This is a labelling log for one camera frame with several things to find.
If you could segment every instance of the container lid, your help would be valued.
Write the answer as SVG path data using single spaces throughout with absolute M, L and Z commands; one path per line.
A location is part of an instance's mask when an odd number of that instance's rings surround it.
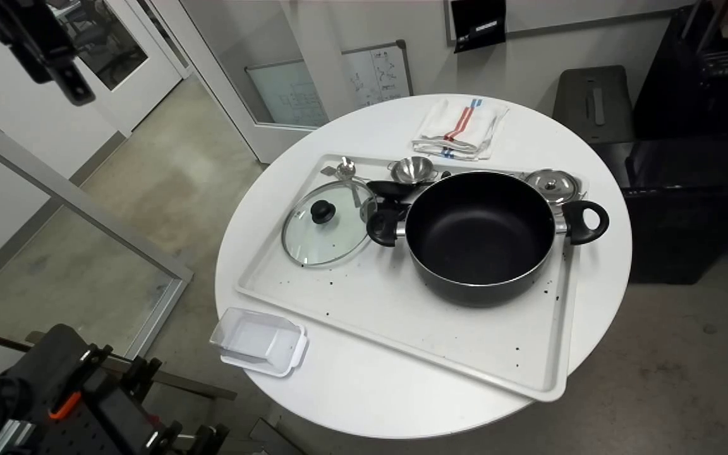
M 365 203 L 371 191 L 357 182 L 331 182 L 309 191 L 283 224 L 283 248 L 302 268 L 327 268 L 351 258 L 367 242 Z

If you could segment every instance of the folded towel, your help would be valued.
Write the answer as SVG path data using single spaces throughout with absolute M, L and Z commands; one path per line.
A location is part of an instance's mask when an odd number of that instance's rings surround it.
M 419 124 L 412 149 L 455 160 L 485 160 L 495 120 L 497 110 L 484 105 L 481 99 L 473 99 L 470 104 L 439 101 Z

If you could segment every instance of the table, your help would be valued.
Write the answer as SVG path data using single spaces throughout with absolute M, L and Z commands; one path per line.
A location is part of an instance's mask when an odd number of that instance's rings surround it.
M 216 275 L 217 312 L 227 306 L 283 312 L 237 292 L 236 282 L 315 160 L 321 154 L 410 157 L 410 139 L 439 99 L 458 95 L 412 95 L 347 113 L 275 160 L 249 189 L 222 237 Z M 575 371 L 606 333 L 626 287 L 633 230 L 625 200 L 599 157 L 566 127 L 518 104 L 485 99 L 485 105 L 505 109 L 490 144 L 490 161 L 570 168 L 585 178 L 586 197 L 605 205 L 613 218 L 602 239 L 575 251 L 566 296 L 577 306 L 570 347 L 570 371 Z M 525 397 L 309 318 L 283 315 L 309 328 L 310 347 L 303 363 L 288 379 L 249 377 L 270 400 L 315 424 L 384 440 L 437 438 L 487 424 L 532 403 Z

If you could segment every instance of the tray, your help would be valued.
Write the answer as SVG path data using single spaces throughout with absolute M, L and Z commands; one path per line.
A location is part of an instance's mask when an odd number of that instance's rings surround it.
M 351 160 L 365 178 L 389 176 L 393 161 Z M 331 182 L 319 168 L 336 161 L 333 154 L 321 157 L 298 197 Z M 448 161 L 434 166 L 490 168 Z M 524 292 L 492 309 L 462 309 L 419 280 L 401 242 L 394 251 L 367 242 L 351 259 L 327 269 L 298 268 L 280 244 L 280 221 L 269 224 L 270 235 L 240 275 L 240 292 L 532 400 L 552 401 L 564 395 L 571 330 L 571 306 L 564 296 L 571 248 L 562 232 Z

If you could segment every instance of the clear plastic container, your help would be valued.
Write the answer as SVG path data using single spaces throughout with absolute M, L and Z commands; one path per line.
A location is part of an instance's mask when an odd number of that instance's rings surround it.
M 303 325 L 288 318 L 227 309 L 209 344 L 219 347 L 219 359 L 249 371 L 261 371 L 269 377 L 288 377 L 303 359 L 309 349 L 309 335 Z

